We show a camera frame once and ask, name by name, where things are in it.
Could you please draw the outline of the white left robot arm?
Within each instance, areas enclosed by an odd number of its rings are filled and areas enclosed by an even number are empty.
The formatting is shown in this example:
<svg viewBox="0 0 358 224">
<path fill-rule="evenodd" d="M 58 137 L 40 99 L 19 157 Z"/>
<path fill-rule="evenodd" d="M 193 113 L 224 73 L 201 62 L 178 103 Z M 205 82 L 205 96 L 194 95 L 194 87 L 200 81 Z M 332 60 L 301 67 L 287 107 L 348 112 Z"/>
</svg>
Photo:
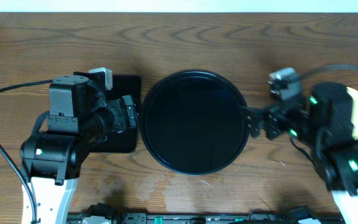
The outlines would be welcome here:
<svg viewBox="0 0 358 224">
<path fill-rule="evenodd" d="M 131 96 L 110 100 L 113 77 L 107 71 L 54 78 L 49 86 L 49 112 L 22 144 L 20 156 L 26 187 L 23 223 L 65 223 L 81 165 L 94 145 L 108 142 L 137 126 Z"/>
</svg>

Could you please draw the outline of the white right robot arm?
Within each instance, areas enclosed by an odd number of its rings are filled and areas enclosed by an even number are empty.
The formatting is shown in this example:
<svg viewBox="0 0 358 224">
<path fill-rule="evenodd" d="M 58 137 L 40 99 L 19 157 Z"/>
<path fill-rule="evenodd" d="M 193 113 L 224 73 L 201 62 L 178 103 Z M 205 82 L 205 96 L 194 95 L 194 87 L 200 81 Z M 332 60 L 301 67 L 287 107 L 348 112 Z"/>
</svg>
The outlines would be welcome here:
<svg viewBox="0 0 358 224">
<path fill-rule="evenodd" d="M 288 134 L 309 147 L 305 156 L 331 192 L 346 223 L 358 223 L 358 136 L 355 99 L 340 83 L 319 83 L 302 95 L 260 109 L 240 108 L 249 134 L 273 140 Z"/>
</svg>

